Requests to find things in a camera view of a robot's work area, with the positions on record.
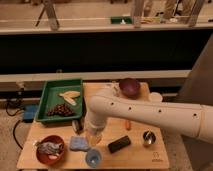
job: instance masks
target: carrot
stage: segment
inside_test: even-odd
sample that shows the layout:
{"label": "carrot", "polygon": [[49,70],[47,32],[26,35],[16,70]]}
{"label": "carrot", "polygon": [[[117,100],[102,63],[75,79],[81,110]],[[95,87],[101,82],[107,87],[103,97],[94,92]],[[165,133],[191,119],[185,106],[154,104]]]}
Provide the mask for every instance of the carrot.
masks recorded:
{"label": "carrot", "polygon": [[130,120],[125,120],[125,128],[126,130],[131,130],[131,121]]}

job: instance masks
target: wooden table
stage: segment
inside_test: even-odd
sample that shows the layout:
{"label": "wooden table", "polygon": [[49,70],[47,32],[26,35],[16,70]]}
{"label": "wooden table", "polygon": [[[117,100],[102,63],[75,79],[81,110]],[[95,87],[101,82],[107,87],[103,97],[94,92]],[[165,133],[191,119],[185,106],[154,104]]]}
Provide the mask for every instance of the wooden table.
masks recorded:
{"label": "wooden table", "polygon": [[[84,95],[86,103],[89,97],[95,93],[104,83],[84,83]],[[147,100],[149,88],[146,83],[141,83],[140,100]],[[142,123],[132,123],[132,129],[127,131],[123,119],[109,118],[106,129],[103,132],[102,141],[95,147],[100,150],[102,162],[99,169],[166,169],[169,167],[168,156],[159,128]],[[143,146],[142,135],[145,131],[153,131],[156,135],[156,142],[149,148]],[[36,159],[35,140],[42,140],[48,135],[59,135],[66,143],[66,153],[54,166],[48,167],[39,163]],[[70,151],[69,141],[75,136],[71,123],[51,124],[45,126],[39,122],[33,122],[27,136],[24,148],[19,157],[18,169],[90,169],[85,162],[85,152]],[[125,135],[128,135],[132,144],[120,151],[110,154],[107,145]]]}

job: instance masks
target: banana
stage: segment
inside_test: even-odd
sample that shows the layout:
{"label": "banana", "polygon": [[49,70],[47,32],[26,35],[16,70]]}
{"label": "banana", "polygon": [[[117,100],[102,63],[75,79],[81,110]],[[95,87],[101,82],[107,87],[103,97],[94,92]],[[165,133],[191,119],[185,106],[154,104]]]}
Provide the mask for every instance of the banana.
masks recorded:
{"label": "banana", "polygon": [[73,98],[79,97],[80,96],[79,91],[66,91],[64,93],[59,93],[59,96],[63,97],[65,101],[70,103],[73,106],[76,106],[76,102]]}

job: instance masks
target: onion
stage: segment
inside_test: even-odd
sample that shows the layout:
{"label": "onion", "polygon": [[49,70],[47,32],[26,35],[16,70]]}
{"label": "onion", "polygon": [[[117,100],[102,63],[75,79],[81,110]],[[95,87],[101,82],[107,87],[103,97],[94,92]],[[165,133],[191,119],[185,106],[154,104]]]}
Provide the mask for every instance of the onion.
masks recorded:
{"label": "onion", "polygon": [[134,78],[124,78],[120,80],[119,87],[127,97],[134,97],[140,93],[140,82]]}

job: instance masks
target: cup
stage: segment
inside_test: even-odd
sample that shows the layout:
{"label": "cup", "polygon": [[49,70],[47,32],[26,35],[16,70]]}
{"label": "cup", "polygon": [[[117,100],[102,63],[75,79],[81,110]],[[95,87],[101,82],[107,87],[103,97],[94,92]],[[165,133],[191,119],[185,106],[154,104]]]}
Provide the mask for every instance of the cup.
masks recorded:
{"label": "cup", "polygon": [[86,154],[85,160],[90,167],[96,168],[102,160],[101,153],[96,149],[90,149]]}
{"label": "cup", "polygon": [[149,146],[151,146],[152,144],[154,144],[155,141],[156,141],[155,134],[154,134],[153,132],[151,132],[151,131],[146,131],[146,132],[144,132],[144,134],[143,134],[143,140],[144,140],[143,145],[144,145],[145,147],[149,147]]}

